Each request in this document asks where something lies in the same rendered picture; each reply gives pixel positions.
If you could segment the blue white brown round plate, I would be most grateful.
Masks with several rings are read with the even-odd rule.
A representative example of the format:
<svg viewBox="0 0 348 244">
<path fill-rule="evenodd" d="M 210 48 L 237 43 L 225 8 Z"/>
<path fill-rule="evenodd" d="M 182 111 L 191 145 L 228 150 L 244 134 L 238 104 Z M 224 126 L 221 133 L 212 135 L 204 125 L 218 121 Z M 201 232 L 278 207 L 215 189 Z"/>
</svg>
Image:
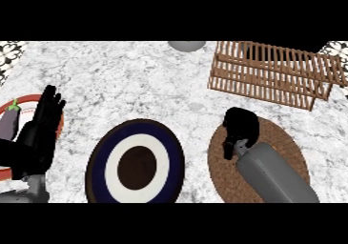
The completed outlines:
<svg viewBox="0 0 348 244">
<path fill-rule="evenodd" d="M 88 202 L 173 203 L 184 178 L 184 151 L 166 126 L 150 119 L 133 119 L 116 126 L 90 155 Z"/>
</svg>

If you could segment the brown wooden tiered shelf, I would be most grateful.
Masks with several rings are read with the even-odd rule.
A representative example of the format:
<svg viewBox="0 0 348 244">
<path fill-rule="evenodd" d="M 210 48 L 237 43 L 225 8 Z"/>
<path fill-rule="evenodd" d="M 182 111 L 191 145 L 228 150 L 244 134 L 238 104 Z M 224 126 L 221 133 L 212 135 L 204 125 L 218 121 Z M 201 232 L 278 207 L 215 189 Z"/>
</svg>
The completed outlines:
<svg viewBox="0 0 348 244">
<path fill-rule="evenodd" d="M 207 88 L 311 110 L 348 81 L 338 56 L 252 41 L 218 41 Z"/>
</svg>

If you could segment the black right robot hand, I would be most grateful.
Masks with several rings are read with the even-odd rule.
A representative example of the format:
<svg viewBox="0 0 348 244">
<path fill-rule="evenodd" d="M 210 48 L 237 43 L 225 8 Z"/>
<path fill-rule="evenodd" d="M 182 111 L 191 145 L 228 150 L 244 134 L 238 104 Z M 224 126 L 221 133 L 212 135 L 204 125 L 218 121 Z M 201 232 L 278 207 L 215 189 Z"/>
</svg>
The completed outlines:
<svg viewBox="0 0 348 244">
<path fill-rule="evenodd" d="M 234 154 L 234 145 L 240 140 L 246 140 L 246 147 L 250 148 L 259 137 L 258 116 L 249 110 L 233 107 L 227 110 L 222 127 L 227 130 L 222 142 L 224 158 L 230 160 Z"/>
</svg>

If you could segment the purple eggplant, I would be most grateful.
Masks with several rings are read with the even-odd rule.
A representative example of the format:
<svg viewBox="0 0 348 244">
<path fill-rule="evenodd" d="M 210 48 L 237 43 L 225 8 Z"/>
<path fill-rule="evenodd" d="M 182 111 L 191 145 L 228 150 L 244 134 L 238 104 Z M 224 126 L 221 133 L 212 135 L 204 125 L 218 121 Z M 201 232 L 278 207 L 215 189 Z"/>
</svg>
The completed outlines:
<svg viewBox="0 0 348 244">
<path fill-rule="evenodd" d="M 14 104 L 5 109 L 0 118 L 0 139 L 12 141 L 18 132 L 18 118 L 21 108 L 14 100 Z"/>
</svg>

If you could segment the brown woven round placemat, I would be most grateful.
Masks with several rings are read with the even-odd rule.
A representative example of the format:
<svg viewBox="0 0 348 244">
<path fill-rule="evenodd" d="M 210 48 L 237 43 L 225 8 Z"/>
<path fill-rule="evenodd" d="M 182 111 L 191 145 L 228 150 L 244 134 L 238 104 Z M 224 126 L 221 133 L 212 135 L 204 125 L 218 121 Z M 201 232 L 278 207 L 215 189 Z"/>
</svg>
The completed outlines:
<svg viewBox="0 0 348 244">
<path fill-rule="evenodd" d="M 256 143 L 250 148 L 240 144 L 230 160 L 222 147 L 227 129 L 218 126 L 212 135 L 207 164 L 218 195 L 225 203 L 317 203 L 299 147 L 274 122 L 258 122 Z"/>
</svg>

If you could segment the grey round object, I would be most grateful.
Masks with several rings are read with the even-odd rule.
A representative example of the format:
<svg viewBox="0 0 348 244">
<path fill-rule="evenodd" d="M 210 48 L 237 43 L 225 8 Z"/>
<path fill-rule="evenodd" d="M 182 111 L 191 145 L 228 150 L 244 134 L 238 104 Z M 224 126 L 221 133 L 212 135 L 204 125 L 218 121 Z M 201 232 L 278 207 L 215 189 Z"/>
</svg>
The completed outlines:
<svg viewBox="0 0 348 244">
<path fill-rule="evenodd" d="M 169 46 L 182 52 L 193 52 L 203 48 L 206 42 L 204 41 L 169 41 Z"/>
</svg>

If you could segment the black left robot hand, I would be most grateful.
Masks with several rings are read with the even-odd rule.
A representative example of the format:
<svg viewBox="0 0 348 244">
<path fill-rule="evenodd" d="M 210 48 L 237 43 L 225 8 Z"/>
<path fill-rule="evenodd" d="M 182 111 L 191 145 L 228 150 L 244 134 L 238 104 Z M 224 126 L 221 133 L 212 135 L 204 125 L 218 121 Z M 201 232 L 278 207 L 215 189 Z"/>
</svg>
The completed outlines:
<svg viewBox="0 0 348 244">
<path fill-rule="evenodd" d="M 55 87 L 43 90 L 33 119 L 24 124 L 17 141 L 0 139 L 0 166 L 12 170 L 12 180 L 45 174 L 51 167 L 56 130 L 65 101 Z"/>
</svg>

